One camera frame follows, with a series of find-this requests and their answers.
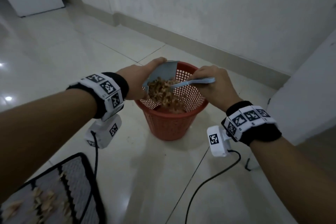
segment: red basket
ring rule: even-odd
[[[179,61],[177,64],[175,79],[183,82],[198,68]],[[136,100],[136,104],[143,110],[148,126],[154,136],[161,140],[173,141],[180,139],[187,132],[196,115],[208,104],[208,101],[199,93],[198,89],[191,85],[175,88],[177,96],[186,95],[184,101],[186,113],[174,114],[156,111],[160,104],[152,100]]]

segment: black cable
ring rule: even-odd
[[[96,133],[91,131],[91,134],[93,136],[93,139],[94,139],[94,145],[95,145],[95,148],[96,148],[96,160],[95,160],[95,163],[94,163],[94,179],[96,179],[97,177],[97,167],[98,167],[98,145],[97,145],[97,138],[96,138]],[[79,219],[79,224],[82,223],[83,221],[83,218],[84,218],[84,215],[89,207],[89,204],[90,204],[90,201],[91,201],[91,197],[92,197],[92,189],[90,190],[90,194],[89,194],[89,198],[86,202],[86,205],[85,205],[85,208],[84,208],[84,211],[82,213],[82,217]]]
[[[192,196],[191,199],[190,199],[190,202],[189,202],[189,205],[188,205],[188,209],[187,209],[187,214],[185,215],[185,222],[184,222],[185,224],[187,224],[187,218],[188,218],[188,213],[189,213],[189,208],[190,208],[191,202],[192,202],[192,200],[194,199],[194,197],[195,197],[196,193],[198,192],[198,190],[199,190],[204,184],[206,184],[208,181],[210,181],[210,180],[212,180],[213,178],[216,178],[218,175],[221,175],[222,173],[228,171],[231,167],[234,167],[234,166],[235,166],[235,165],[242,159],[242,157],[241,157],[241,155],[240,155],[239,152],[237,152],[237,151],[235,151],[235,150],[228,150],[228,152],[235,152],[235,153],[237,153],[237,154],[239,155],[238,160],[237,160],[236,162],[234,162],[231,166],[225,168],[223,171],[220,171],[218,174],[216,174],[216,175],[210,177],[209,179],[205,180],[204,182],[201,183],[200,186],[198,186],[198,188],[195,190],[193,196]]]

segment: beige baseboard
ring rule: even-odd
[[[87,14],[101,20],[102,22],[112,26],[121,24],[153,39],[164,42],[196,57],[209,61],[215,65],[225,67],[247,78],[270,86],[271,88],[281,88],[283,84],[290,78],[290,76],[287,74],[281,73],[215,47],[200,43],[185,36],[173,33],[158,26],[154,26],[147,22],[132,18],[130,16],[121,13],[110,14],[91,5],[84,4],[82,0],[65,1],[82,7],[82,9]]]

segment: hand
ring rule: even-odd
[[[216,81],[210,84],[193,84],[206,100],[212,105],[226,112],[233,104],[242,101],[232,86],[228,72],[223,69],[212,66],[203,66],[198,69],[189,80],[215,77]]]
[[[120,69],[117,74],[121,75],[128,83],[127,100],[149,99],[148,94],[142,89],[143,83],[148,79],[149,75],[167,59],[160,57],[153,59],[147,65],[137,66],[131,65]]]

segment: wristband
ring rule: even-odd
[[[129,87],[121,75],[104,72],[84,77],[68,89],[81,89],[90,93],[97,103],[94,119],[105,121],[123,109]]]
[[[227,134],[234,141],[250,145],[253,140],[271,142],[281,137],[277,123],[262,107],[241,101],[226,111],[222,121]]]

